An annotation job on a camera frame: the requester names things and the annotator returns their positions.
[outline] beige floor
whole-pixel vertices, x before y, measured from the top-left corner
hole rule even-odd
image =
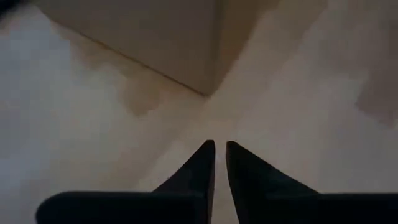
[[[217,143],[213,223],[237,223],[224,142],[321,192],[398,192],[394,1],[264,6],[204,98],[28,6],[0,22],[0,221],[63,190],[151,190]]]

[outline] tile floor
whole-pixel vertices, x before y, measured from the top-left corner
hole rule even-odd
[[[321,192],[398,192],[394,1],[273,2],[210,98],[35,6],[3,18],[1,223],[63,190],[152,190],[209,138],[213,223],[237,223],[228,139]]]

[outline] floor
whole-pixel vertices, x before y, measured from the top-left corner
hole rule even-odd
[[[152,190],[217,144],[213,223],[237,223],[224,143],[320,192],[397,192],[393,0],[265,7],[218,91],[197,95],[26,6],[0,21],[0,219],[64,190]]]

